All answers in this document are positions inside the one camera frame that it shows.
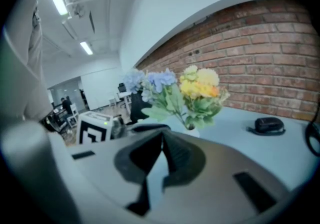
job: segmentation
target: ceiling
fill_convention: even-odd
[[[87,55],[80,46],[83,41],[89,44],[95,55],[118,53],[134,0],[64,1],[69,3],[66,4],[69,15],[60,16],[52,0],[38,0],[44,64]]]

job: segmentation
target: white table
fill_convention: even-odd
[[[128,102],[128,96],[131,95],[131,92],[120,92],[119,94],[119,98],[124,98],[124,103],[125,103],[125,107],[127,109],[128,114],[131,114],[131,109],[129,107],[129,102]]]
[[[273,175],[289,189],[293,190],[307,182],[314,174],[320,159],[309,150],[304,139],[308,122],[278,117],[285,125],[282,136],[263,137],[246,131],[254,128],[257,118],[271,115],[224,107],[214,117],[214,126],[199,130],[200,138],[230,146],[245,154]],[[155,123],[148,118],[144,123]],[[184,132],[184,126],[171,116],[162,122],[171,130]]]

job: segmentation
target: office floor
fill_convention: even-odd
[[[111,115],[111,116],[116,116],[116,115],[121,115],[124,123],[128,123],[130,122],[130,116],[127,112],[127,110],[125,109],[125,107],[122,106],[105,106],[105,107],[101,107],[98,108],[96,110],[93,110],[94,112],[98,112],[101,114],[106,114],[106,115]],[[76,144],[76,131],[77,131],[77,127],[71,129],[71,128],[66,128],[65,129],[65,133],[62,134],[62,137],[64,138],[64,142],[66,144],[66,146],[73,146]]]

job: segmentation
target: yellow flower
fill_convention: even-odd
[[[197,73],[196,73],[197,70],[198,70],[198,67],[195,65],[187,67],[184,70],[182,78],[180,78],[180,82],[182,82],[183,79],[194,81],[197,78]]]
[[[204,68],[198,70],[196,81],[206,85],[218,86],[219,76],[214,70]]]
[[[217,97],[219,95],[219,88],[202,84],[199,82],[190,82],[188,80],[183,80],[180,85],[181,93],[185,96],[189,96],[192,99],[198,97]]]
[[[193,66],[189,66],[184,70],[184,74],[194,74],[196,73],[198,70],[198,67],[193,65]]]
[[[199,93],[205,97],[217,97],[219,95],[219,88],[211,85],[205,85],[201,83],[197,83],[197,87],[199,89]]]
[[[192,99],[200,97],[199,88],[196,86],[195,82],[190,82],[188,80],[183,80],[180,85],[181,93],[185,96],[189,96]]]

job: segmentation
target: artificial flower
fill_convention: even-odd
[[[180,82],[182,82],[183,80],[194,81],[197,78],[197,70],[198,67],[195,65],[187,67],[184,70],[183,75],[180,77]]]
[[[153,94],[152,94],[152,91],[150,90],[143,89],[141,96],[142,96],[142,101],[144,102],[152,102],[153,100],[152,99]]]
[[[148,73],[147,78],[150,84],[155,86],[155,91],[158,93],[162,92],[163,85],[171,85],[177,82],[175,73],[171,72],[168,68],[166,69],[165,72]]]
[[[188,96],[192,99],[196,99],[197,97],[201,96],[200,90],[195,82],[190,82],[188,80],[182,81],[180,90],[184,96]]]
[[[207,84],[202,84],[199,82],[196,82],[196,86],[199,90],[199,93],[205,97],[217,97],[219,95],[219,88]]]
[[[145,74],[143,71],[139,71],[138,69],[132,69],[129,71],[123,79],[123,83],[127,91],[136,94],[139,90],[142,89],[142,82],[145,78]]]
[[[208,84],[212,86],[219,85],[219,76],[213,69],[200,69],[197,72],[197,79],[196,81],[202,84]]]

